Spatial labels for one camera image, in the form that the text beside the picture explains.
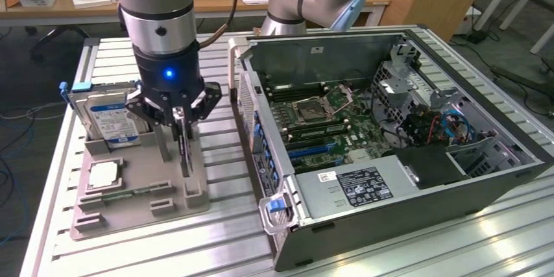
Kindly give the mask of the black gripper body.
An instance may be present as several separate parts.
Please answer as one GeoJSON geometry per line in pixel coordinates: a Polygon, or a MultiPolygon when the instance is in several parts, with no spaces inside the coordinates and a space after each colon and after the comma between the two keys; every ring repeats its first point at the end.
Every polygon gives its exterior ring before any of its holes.
{"type": "Polygon", "coordinates": [[[189,106],[205,90],[199,44],[178,53],[147,54],[134,46],[142,93],[162,108],[189,106]]]}

